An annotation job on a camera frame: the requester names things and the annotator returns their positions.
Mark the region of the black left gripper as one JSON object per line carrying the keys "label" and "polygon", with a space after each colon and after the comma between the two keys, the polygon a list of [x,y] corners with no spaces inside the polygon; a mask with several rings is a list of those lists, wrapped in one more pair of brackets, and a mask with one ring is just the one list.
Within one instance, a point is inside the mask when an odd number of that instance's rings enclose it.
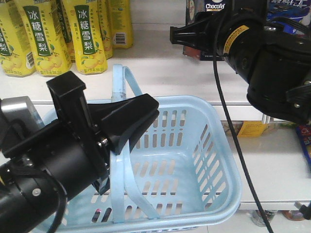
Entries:
{"label": "black left gripper", "polygon": [[2,113],[2,152],[20,164],[27,156],[33,168],[60,182],[72,199],[92,185],[99,195],[110,189],[105,137],[120,154],[133,147],[159,115],[159,102],[149,94],[113,103],[87,104],[85,83],[69,71],[47,82],[56,120],[30,132],[21,120]]}

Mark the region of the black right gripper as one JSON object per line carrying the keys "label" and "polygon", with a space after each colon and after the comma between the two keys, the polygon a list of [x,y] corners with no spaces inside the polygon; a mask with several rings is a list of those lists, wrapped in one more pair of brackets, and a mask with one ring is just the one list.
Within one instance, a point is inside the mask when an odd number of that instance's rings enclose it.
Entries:
{"label": "black right gripper", "polygon": [[[266,0],[230,0],[222,16],[217,38],[217,53],[237,73],[248,73],[259,50],[267,15]],[[194,22],[184,27],[170,27],[170,42],[204,52],[213,52],[220,12],[198,12]]]}

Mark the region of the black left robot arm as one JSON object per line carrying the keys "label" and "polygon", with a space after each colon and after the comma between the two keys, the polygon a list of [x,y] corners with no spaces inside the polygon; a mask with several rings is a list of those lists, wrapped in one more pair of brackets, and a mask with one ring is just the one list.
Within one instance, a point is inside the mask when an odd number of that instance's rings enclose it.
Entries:
{"label": "black left robot arm", "polygon": [[47,82],[57,119],[44,124],[27,98],[0,102],[0,230],[27,233],[50,216],[53,233],[67,202],[92,185],[109,187],[110,152],[133,147],[157,118],[148,94],[88,104],[85,83],[68,71]]}

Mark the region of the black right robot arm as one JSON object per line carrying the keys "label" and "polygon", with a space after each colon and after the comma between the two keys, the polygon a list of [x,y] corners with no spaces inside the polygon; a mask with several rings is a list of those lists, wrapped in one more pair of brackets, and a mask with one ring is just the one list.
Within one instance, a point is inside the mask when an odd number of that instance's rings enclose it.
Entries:
{"label": "black right robot arm", "polygon": [[247,100],[273,118],[311,120],[311,33],[292,19],[268,20],[268,1],[232,0],[170,28],[170,42],[220,56],[247,83]]}

